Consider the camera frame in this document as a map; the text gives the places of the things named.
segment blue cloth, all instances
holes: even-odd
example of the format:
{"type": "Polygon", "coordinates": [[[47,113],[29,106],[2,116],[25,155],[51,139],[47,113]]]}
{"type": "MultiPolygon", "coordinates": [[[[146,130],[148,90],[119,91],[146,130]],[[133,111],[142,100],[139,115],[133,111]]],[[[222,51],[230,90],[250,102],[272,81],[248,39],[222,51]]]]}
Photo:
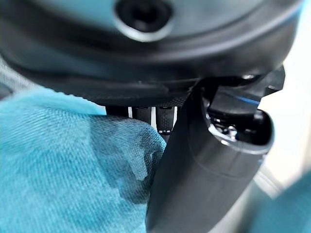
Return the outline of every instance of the blue cloth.
{"type": "Polygon", "coordinates": [[[311,233],[311,172],[268,201],[250,233],[311,233]]]}
{"type": "Polygon", "coordinates": [[[145,232],[164,148],[150,125],[82,98],[39,88],[0,102],[0,232],[145,232]]]}

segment black plastic part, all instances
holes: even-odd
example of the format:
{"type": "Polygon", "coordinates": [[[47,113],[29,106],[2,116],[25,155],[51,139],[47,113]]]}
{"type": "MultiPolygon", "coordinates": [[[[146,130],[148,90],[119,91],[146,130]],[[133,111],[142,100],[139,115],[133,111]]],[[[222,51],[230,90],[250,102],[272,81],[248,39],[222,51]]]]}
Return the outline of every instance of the black plastic part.
{"type": "Polygon", "coordinates": [[[3,0],[0,52],[21,74],[57,91],[103,105],[163,106],[185,98],[200,79],[279,67],[301,6],[302,0],[265,1],[217,30],[140,43],[64,20],[29,0],[3,0]],[[139,93],[124,91],[126,85],[139,93]]]}
{"type": "Polygon", "coordinates": [[[116,12],[127,26],[151,33],[163,28],[172,16],[172,10],[162,0],[121,0],[116,12]]]}
{"type": "Polygon", "coordinates": [[[253,79],[245,85],[219,86],[209,107],[211,115],[215,118],[233,118],[243,115],[252,118],[261,98],[283,89],[284,66],[253,79]]]}
{"type": "Polygon", "coordinates": [[[151,107],[132,107],[132,116],[134,119],[144,121],[151,125],[151,107]]]}
{"type": "Polygon", "coordinates": [[[106,112],[108,115],[128,117],[128,108],[127,107],[106,106],[106,112]]]}
{"type": "Polygon", "coordinates": [[[155,109],[156,129],[168,142],[174,125],[174,107],[157,107],[155,109]]]}
{"type": "Polygon", "coordinates": [[[207,233],[247,187],[272,146],[274,130],[266,113],[260,127],[254,125],[264,138],[257,145],[213,132],[206,109],[202,99],[192,96],[178,116],[152,185],[148,233],[207,233]]]}

